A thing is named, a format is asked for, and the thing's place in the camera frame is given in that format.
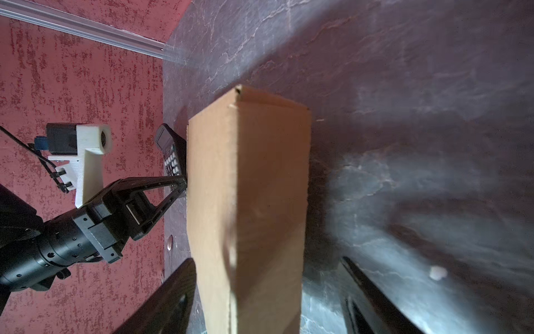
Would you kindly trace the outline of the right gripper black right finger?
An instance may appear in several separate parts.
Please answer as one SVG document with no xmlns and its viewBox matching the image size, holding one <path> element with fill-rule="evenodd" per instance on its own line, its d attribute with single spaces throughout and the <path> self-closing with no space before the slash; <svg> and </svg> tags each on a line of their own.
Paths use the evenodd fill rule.
<svg viewBox="0 0 534 334">
<path fill-rule="evenodd" d="M 348 257 L 339 260 L 339 298 L 348 333 L 421 333 Z"/>
</svg>

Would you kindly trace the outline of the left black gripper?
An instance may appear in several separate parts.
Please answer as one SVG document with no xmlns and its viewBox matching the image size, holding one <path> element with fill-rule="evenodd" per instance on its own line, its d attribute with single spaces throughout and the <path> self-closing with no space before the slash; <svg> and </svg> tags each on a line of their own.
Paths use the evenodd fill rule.
<svg viewBox="0 0 534 334">
<path fill-rule="evenodd" d="M 171 187 L 158 205 L 147 191 Z M 133 177 L 109 185 L 93 201 L 44 222 L 36 210 L 1 188 L 1 289 L 46 291 L 80 262 L 119 260 L 125 233 L 147 235 L 187 189 L 182 176 Z"/>
</svg>

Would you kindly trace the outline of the brown cardboard box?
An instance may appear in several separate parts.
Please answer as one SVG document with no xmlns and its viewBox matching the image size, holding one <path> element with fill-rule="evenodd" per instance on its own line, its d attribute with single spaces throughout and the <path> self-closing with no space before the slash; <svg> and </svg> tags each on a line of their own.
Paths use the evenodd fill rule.
<svg viewBox="0 0 534 334">
<path fill-rule="evenodd" d="M 187 236 L 209 333 L 300 331 L 311 120 L 238 85 L 189 121 Z"/>
</svg>

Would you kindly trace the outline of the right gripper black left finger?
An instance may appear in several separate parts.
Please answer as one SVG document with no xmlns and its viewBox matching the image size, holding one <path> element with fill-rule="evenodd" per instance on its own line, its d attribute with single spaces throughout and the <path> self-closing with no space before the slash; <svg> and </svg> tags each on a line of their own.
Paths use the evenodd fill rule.
<svg viewBox="0 0 534 334">
<path fill-rule="evenodd" d="M 116 333 L 185 333 L 196 292 L 196 264 L 187 258 Z"/>
</svg>

